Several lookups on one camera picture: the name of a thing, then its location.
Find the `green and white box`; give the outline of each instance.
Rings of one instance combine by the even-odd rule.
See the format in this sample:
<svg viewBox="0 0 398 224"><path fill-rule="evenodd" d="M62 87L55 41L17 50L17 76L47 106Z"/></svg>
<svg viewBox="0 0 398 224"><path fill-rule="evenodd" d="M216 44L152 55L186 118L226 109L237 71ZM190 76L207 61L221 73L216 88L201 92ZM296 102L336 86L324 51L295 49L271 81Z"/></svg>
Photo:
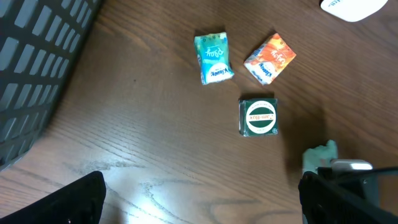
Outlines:
<svg viewBox="0 0 398 224"><path fill-rule="evenodd" d="M278 134L277 99L239 100L239 132L243 136Z"/></svg>

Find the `white circle logo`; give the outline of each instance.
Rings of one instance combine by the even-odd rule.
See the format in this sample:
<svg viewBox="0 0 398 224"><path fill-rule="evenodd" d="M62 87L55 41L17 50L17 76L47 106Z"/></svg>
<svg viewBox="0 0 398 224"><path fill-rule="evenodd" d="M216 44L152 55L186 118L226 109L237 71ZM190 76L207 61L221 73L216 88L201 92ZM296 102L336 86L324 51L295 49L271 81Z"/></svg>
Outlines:
<svg viewBox="0 0 398 224"><path fill-rule="evenodd" d="M261 108L266 111L271 111L267 113L259 113L262 111ZM276 111L272 104L266 101L257 101L253 103L246 113L246 124L249 129L256 134L264 134L269 132L276 123Z"/></svg>

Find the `wood grain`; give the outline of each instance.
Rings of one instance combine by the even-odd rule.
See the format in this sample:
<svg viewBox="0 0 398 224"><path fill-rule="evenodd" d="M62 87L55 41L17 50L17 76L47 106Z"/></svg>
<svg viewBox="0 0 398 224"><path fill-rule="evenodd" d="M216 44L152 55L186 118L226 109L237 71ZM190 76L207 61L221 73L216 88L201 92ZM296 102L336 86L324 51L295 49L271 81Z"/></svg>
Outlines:
<svg viewBox="0 0 398 224"><path fill-rule="evenodd" d="M356 23L318 4L105 1L43 138L0 173L0 217L100 170L102 223L301 223L306 148L396 165L398 2ZM236 75L202 86L193 36L219 27ZM243 61L275 31L297 57L260 86ZM238 98L266 93L280 134L241 137Z"/></svg>

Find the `black object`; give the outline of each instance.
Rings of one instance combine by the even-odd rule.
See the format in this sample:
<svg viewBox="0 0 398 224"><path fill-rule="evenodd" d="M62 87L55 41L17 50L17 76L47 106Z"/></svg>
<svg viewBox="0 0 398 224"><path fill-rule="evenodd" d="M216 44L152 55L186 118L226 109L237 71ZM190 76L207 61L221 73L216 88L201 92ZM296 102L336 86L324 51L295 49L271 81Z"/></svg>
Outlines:
<svg viewBox="0 0 398 224"><path fill-rule="evenodd" d="M98 224L105 195L103 175L94 171L0 219L0 224Z"/></svg>
<svg viewBox="0 0 398 224"><path fill-rule="evenodd" d="M309 224L398 223L398 217L378 207L377 176L397 168L333 174L329 168L304 173L298 189Z"/></svg>
<svg viewBox="0 0 398 224"><path fill-rule="evenodd" d="M0 0L0 170L54 111L102 0Z"/></svg>

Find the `gray object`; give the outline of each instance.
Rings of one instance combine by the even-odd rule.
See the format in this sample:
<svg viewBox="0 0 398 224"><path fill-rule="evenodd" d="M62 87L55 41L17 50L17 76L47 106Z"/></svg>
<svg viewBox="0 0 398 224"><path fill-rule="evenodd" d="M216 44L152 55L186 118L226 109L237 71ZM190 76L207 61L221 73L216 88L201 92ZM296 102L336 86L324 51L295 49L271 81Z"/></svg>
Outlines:
<svg viewBox="0 0 398 224"><path fill-rule="evenodd" d="M0 0L0 170L32 147L101 0Z"/></svg>

